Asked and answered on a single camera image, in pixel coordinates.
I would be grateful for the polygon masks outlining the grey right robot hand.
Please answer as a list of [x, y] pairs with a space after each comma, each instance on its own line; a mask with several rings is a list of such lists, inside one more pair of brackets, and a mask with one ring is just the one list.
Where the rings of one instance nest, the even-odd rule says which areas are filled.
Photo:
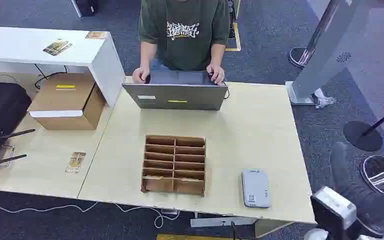
[[360, 178], [353, 177], [346, 160], [347, 146], [343, 142], [332, 145], [329, 161], [333, 189], [356, 206], [357, 219], [370, 230], [384, 235], [380, 194], [369, 188]]

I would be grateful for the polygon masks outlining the person's right hand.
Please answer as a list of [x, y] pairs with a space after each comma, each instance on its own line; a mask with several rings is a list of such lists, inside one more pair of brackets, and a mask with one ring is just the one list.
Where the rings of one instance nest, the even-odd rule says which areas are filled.
[[133, 71], [132, 80], [135, 84], [146, 84], [150, 76], [149, 66], [140, 66]]

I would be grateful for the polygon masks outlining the person's left hand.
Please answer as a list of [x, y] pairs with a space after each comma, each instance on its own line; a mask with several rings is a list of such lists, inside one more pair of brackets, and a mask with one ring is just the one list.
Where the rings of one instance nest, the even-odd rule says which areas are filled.
[[216, 85], [222, 84], [225, 79], [225, 71], [218, 63], [210, 63], [206, 67], [206, 71], [209, 75], [210, 81]]

